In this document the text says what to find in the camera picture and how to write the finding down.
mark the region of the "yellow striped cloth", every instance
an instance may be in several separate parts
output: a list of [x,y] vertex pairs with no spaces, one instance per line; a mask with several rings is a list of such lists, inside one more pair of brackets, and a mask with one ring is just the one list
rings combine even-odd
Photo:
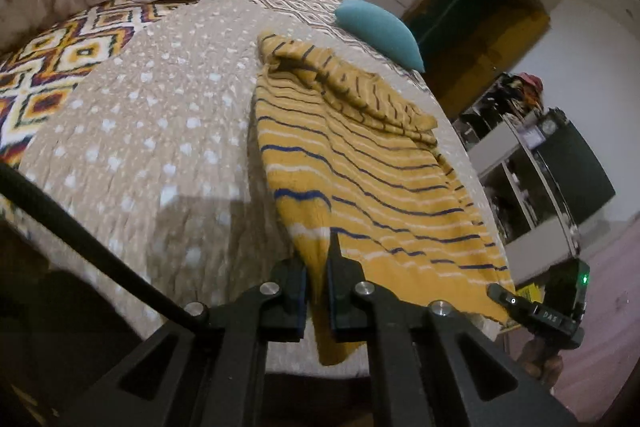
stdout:
[[513,290],[508,268],[436,151],[435,118],[331,49],[269,32],[258,36],[258,48],[258,145],[314,300],[334,230],[342,254],[398,298],[443,299],[505,321],[485,291],[492,282]]

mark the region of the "beige bedspread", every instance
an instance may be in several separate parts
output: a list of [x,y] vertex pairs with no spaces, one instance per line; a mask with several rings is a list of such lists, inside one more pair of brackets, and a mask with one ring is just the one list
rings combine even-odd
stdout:
[[[39,131],[20,171],[178,304],[235,298],[290,253],[266,191],[250,119],[259,67],[255,38],[265,28],[334,48],[434,114],[440,149],[504,252],[462,144],[426,88],[356,41],[347,44],[247,0],[202,0],[141,31]],[[143,337],[161,324],[156,312],[42,227],[28,227],[54,263],[94,285]],[[272,344],[268,367],[335,374],[318,366],[312,344],[312,335],[301,346]],[[366,372],[364,350],[337,371]]]

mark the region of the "silver bolt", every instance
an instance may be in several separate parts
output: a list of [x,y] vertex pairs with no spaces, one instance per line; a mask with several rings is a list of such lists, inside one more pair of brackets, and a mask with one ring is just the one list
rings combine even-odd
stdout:
[[204,313],[205,307],[201,302],[190,302],[184,307],[184,311],[190,314],[192,317],[199,317]]
[[260,285],[260,293],[262,295],[276,295],[279,291],[280,286],[278,286],[278,283],[273,281],[263,282]]
[[441,317],[446,317],[453,311],[453,306],[447,301],[433,301],[429,304],[429,308],[431,308],[433,313],[440,315]]
[[376,287],[369,281],[360,281],[354,286],[358,295],[371,295],[375,289]]

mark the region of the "black rod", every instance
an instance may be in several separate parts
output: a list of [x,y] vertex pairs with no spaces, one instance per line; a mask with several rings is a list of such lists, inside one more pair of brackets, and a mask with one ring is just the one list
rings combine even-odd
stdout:
[[0,194],[13,201],[77,251],[82,258],[159,314],[188,330],[200,329],[196,318],[143,280],[39,187],[1,160]]

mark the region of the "teal pillow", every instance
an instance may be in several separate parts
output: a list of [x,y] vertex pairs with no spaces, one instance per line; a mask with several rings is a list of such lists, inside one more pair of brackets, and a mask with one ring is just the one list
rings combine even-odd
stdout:
[[335,9],[335,18],[340,28],[403,68],[424,73],[424,63],[414,35],[392,13],[366,1],[344,0]]

